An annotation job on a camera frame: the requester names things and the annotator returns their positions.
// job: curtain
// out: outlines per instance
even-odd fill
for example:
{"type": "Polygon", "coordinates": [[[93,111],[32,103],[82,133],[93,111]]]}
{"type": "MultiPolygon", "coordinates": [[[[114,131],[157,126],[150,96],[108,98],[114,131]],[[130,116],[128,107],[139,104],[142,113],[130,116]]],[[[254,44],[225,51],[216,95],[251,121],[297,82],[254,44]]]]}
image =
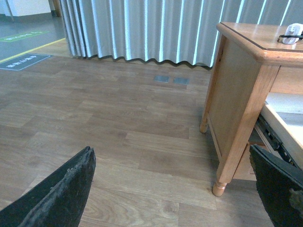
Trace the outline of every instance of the curtain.
{"type": "Polygon", "coordinates": [[[61,0],[73,56],[212,67],[220,21],[303,23],[302,0],[61,0]]]}

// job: green floor marking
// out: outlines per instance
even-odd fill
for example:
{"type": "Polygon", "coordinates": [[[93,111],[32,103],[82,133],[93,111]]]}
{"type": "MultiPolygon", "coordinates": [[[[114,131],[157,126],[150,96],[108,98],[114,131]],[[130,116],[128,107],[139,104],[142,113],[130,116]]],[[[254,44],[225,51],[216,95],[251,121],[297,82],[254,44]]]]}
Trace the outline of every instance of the green floor marking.
{"type": "Polygon", "coordinates": [[[0,38],[0,42],[9,42],[9,43],[11,43],[11,42],[14,42],[14,41],[18,41],[20,39],[26,39],[26,38],[29,38],[29,37],[45,34],[45,33],[48,33],[48,32],[49,31],[25,32],[25,33],[21,33],[21,34],[18,34],[18,35],[11,35],[11,36],[0,38]]]}

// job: tiled floor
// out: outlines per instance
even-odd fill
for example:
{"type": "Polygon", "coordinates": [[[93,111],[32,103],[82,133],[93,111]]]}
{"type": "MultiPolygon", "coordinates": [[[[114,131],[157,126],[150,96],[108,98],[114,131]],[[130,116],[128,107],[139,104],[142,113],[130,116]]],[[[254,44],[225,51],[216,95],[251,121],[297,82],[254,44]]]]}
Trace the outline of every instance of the tiled floor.
{"type": "Polygon", "coordinates": [[[0,20],[0,38],[33,31],[49,32],[14,42],[0,42],[0,61],[65,37],[61,17],[31,23],[0,20]]]}

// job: open drawer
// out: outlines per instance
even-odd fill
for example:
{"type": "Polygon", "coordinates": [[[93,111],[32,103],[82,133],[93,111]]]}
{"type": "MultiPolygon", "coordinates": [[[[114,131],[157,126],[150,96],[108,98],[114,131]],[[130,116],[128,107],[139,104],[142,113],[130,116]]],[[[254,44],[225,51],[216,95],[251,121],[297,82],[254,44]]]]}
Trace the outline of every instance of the open drawer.
{"type": "MultiPolygon", "coordinates": [[[[286,161],[303,170],[303,95],[269,93],[261,110],[261,116],[272,128],[274,137],[285,149],[286,161]]],[[[256,129],[273,154],[279,156],[270,146],[266,135],[258,124],[256,129]]]]}

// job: floor sticker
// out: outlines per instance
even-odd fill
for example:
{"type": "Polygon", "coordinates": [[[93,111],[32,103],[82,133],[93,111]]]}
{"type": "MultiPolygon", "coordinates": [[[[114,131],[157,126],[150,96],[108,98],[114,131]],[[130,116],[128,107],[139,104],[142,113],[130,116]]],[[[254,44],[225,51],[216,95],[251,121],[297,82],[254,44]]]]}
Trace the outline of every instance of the floor sticker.
{"type": "Polygon", "coordinates": [[[155,76],[154,81],[157,82],[164,82],[164,83],[168,83],[169,82],[169,77],[165,77],[165,76],[155,76]]]}
{"type": "Polygon", "coordinates": [[[189,79],[186,79],[186,78],[174,78],[173,83],[187,85],[189,83],[189,79]]]}
{"type": "Polygon", "coordinates": [[[20,71],[40,61],[43,61],[46,58],[49,58],[50,56],[51,55],[46,54],[26,53],[19,57],[0,63],[0,69],[20,71]]]}
{"type": "Polygon", "coordinates": [[[33,32],[25,32],[25,33],[21,33],[18,35],[11,35],[11,36],[6,36],[3,38],[0,38],[0,42],[14,42],[14,41],[18,41],[20,39],[26,39],[26,38],[30,38],[36,35],[41,35],[41,34],[45,34],[48,33],[49,31],[33,31],[33,32]]]}

